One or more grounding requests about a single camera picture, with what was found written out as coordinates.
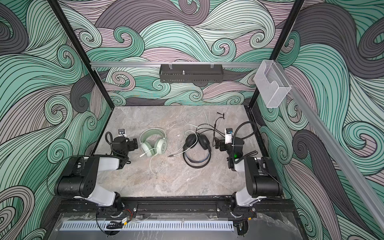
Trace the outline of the black headphones with blue band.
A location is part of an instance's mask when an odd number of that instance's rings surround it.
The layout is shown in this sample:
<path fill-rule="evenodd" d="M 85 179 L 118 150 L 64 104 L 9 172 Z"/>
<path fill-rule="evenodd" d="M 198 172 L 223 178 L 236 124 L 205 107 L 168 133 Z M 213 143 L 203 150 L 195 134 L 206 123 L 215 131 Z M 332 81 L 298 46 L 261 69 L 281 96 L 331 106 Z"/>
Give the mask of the black headphones with blue band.
<path fill-rule="evenodd" d="M 212 160 L 213 149 L 219 145 L 215 143 L 215 138 L 224 137 L 224 133 L 217 127 L 218 122 L 224 118 L 223 113 L 218 114 L 217 121 L 211 123 L 205 110 L 187 115 L 183 125 L 182 145 L 168 157 L 180 157 L 188 167 L 193 169 L 206 167 Z"/>

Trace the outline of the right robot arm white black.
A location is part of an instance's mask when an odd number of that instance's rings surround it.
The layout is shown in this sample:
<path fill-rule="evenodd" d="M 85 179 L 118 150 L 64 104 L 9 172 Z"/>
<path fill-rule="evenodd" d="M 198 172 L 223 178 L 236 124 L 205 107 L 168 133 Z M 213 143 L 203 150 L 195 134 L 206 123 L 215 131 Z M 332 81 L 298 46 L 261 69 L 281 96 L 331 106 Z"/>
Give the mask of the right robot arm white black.
<path fill-rule="evenodd" d="M 245 139 L 251 137 L 238 137 L 239 130 L 250 124 L 253 127 L 255 122 L 247 121 L 241 123 L 235 130 L 225 129 L 223 140 L 215 140 L 216 148 L 228 154 L 227 163 L 230 170 L 244 173 L 245 187 L 232 196 L 231 208 L 252 207 L 262 200 L 280 198 L 283 194 L 283 186 L 278 180 L 276 168 L 273 161 L 266 157 L 257 157 L 258 151 L 243 153 Z"/>

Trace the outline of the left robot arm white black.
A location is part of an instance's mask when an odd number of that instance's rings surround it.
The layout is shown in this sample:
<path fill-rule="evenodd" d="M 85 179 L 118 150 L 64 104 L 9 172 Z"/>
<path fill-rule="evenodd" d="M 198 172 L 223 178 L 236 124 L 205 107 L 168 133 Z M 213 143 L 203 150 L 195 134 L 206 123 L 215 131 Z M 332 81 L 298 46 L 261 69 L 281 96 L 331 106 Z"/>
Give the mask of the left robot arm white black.
<path fill-rule="evenodd" d="M 130 164 L 129 152 L 137 150 L 138 140 L 130 140 L 124 129 L 105 134 L 112 153 L 110 155 L 71 156 L 54 186 L 54 194 L 62 199 L 84 199 L 99 207 L 113 207 L 122 211 L 121 195 L 97 184 L 100 172 L 121 170 Z"/>

